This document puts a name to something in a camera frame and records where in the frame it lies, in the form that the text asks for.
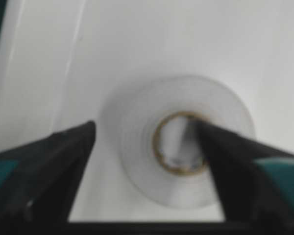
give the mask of tape roll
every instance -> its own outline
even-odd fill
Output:
[[[178,113],[195,113],[208,122],[254,137],[251,116],[230,89],[213,80],[188,76],[159,80],[146,86],[128,104],[122,120],[120,153],[132,183],[150,199],[169,207],[195,208],[218,197],[209,168],[187,177],[159,163],[155,133],[163,121]]]

